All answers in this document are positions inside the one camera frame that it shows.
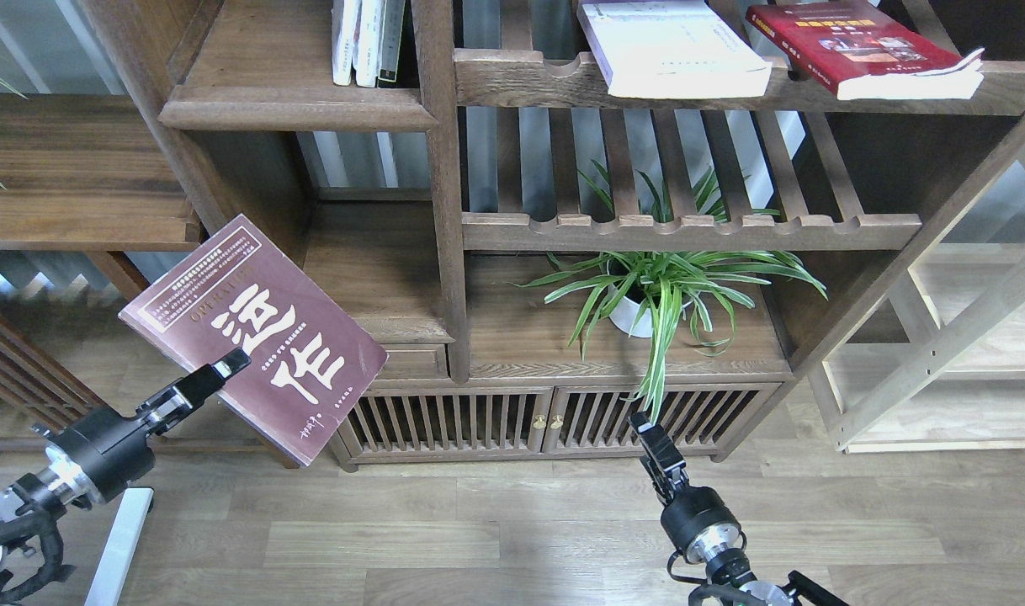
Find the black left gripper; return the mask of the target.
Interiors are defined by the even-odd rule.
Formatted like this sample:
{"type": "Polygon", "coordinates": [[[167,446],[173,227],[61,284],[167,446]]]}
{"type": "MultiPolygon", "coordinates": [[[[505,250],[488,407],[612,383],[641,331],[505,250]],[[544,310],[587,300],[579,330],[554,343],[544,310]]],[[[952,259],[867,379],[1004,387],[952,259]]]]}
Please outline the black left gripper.
{"type": "Polygon", "coordinates": [[[189,417],[250,363],[248,354],[235,348],[162,388],[134,417],[121,417],[108,407],[89,413],[48,438],[45,454],[50,463],[36,478],[65,504],[84,499],[98,506],[112,502],[154,464],[147,438],[189,417]]]}

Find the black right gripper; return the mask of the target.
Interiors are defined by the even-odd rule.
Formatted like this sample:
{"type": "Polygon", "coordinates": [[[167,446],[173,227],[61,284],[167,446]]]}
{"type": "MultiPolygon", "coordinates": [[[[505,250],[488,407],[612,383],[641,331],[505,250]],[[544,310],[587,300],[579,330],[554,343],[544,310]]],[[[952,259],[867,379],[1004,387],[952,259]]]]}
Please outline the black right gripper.
{"type": "Polygon", "coordinates": [[[721,552],[736,548],[739,522],[713,488],[691,486],[684,456],[667,431],[643,411],[632,412],[629,425],[645,449],[640,463],[663,506],[660,523],[679,555],[687,561],[711,561],[721,552]]]}

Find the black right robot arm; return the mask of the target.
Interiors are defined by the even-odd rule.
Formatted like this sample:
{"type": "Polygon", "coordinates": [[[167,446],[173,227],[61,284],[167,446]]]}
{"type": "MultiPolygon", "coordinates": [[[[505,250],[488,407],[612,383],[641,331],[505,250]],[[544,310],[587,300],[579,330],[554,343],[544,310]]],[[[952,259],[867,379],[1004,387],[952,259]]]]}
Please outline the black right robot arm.
{"type": "Polygon", "coordinates": [[[758,580],[750,568],[740,523],[708,486],[691,486],[685,460],[666,430],[642,411],[630,414],[629,423],[640,436],[645,455],[640,463],[650,473],[652,484],[663,506],[660,524],[675,550],[667,562],[671,569],[678,557],[690,564],[702,563],[706,576],[681,577],[676,582],[696,585],[688,596],[690,605],[717,598],[723,605],[842,605],[842,599],[812,582],[798,571],[789,573],[789,583],[771,584],[758,580]]]}

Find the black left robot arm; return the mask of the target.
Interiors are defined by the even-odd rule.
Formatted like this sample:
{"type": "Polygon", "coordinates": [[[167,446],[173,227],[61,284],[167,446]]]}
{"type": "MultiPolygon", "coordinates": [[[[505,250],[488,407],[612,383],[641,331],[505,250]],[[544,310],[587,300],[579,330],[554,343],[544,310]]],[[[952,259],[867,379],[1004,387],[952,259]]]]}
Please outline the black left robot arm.
{"type": "Polygon", "coordinates": [[[0,491],[0,605],[17,603],[48,583],[66,582],[74,571],[63,561],[58,521],[66,508],[88,510],[94,503],[112,502],[154,467],[148,437],[162,436],[177,426],[250,363],[247,353],[236,348],[163,387],[132,417],[102,407],[60,431],[38,427],[47,440],[50,463],[38,473],[25,473],[0,491]],[[32,538],[40,542],[43,564],[8,589],[13,574],[4,567],[5,557],[15,550],[32,555],[28,544],[32,538]]]}

